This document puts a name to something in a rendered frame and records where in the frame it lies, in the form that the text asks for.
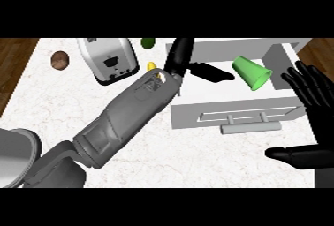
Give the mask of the grey round object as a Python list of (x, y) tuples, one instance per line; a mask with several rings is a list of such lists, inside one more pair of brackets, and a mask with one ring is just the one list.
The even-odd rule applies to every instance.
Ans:
[(0, 188), (17, 188), (21, 185), (39, 154), (41, 142), (30, 130), (0, 128)]

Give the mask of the brown potato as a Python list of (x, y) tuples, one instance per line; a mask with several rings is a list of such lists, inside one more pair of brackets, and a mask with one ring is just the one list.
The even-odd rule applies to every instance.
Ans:
[(50, 57), (50, 66), (61, 71), (69, 65), (69, 56), (63, 51), (55, 51)]

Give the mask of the dark green vegetable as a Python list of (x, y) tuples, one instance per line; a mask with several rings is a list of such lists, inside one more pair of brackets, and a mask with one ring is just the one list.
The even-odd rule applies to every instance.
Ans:
[(154, 39), (153, 38), (141, 38), (140, 39), (140, 46), (144, 49), (150, 49), (154, 45)]

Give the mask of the white open drawer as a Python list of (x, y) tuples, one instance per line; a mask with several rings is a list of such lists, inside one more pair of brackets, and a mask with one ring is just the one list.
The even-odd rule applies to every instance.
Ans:
[[(287, 67), (293, 67), (298, 60), (295, 53), (308, 41), (310, 38), (196, 38), (191, 62), (208, 63), (230, 72), (234, 79), (212, 83), (187, 72), (180, 96), (172, 99), (172, 103), (193, 104), (293, 97), (295, 93), (280, 79), (280, 74)], [(236, 57), (245, 57), (273, 71), (271, 77), (256, 91), (251, 91), (231, 69)]]

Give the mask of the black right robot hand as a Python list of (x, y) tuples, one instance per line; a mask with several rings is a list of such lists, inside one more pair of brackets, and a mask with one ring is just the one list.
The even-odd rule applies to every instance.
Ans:
[(334, 82), (313, 65), (295, 61), (280, 75), (305, 107), (316, 145), (270, 147), (264, 156), (298, 170), (334, 168)]

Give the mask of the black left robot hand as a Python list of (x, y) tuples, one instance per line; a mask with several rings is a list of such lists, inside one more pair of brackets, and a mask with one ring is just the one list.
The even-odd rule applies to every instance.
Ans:
[(180, 77), (184, 75), (186, 71), (190, 71), (193, 76), (212, 83), (222, 80), (233, 80), (234, 76), (231, 73), (224, 72), (206, 63), (190, 62), (193, 45), (193, 38), (174, 39), (162, 69), (171, 75), (177, 74)]

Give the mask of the silver black toaster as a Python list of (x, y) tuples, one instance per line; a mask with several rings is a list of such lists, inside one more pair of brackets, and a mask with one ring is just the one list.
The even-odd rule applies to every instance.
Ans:
[(78, 48), (97, 83), (118, 82), (138, 71), (138, 60), (128, 38), (78, 38)]

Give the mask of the green cup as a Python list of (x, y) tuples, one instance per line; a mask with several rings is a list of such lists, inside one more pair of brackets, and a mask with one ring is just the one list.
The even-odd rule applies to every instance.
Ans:
[(262, 66), (255, 64), (243, 56), (237, 56), (234, 58), (231, 62), (231, 68), (245, 81), (251, 91), (255, 91), (261, 88), (262, 84), (273, 74), (273, 71), (270, 69), (265, 69)]

